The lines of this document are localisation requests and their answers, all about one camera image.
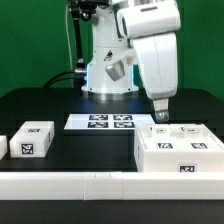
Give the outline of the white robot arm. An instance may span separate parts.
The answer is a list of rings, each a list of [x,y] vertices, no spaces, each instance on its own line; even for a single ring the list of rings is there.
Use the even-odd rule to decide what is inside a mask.
[[[169,120],[168,102],[177,92],[175,31],[181,27],[176,0],[89,0],[93,57],[83,89],[100,98],[136,91],[136,65],[158,122]]]

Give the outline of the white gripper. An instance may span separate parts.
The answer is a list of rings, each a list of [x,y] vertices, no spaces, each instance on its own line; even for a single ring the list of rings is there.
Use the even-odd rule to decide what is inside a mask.
[[[176,35],[168,33],[136,39],[133,47],[147,96],[155,100],[155,118],[158,122],[167,122],[169,111],[165,98],[176,94],[178,84]]]

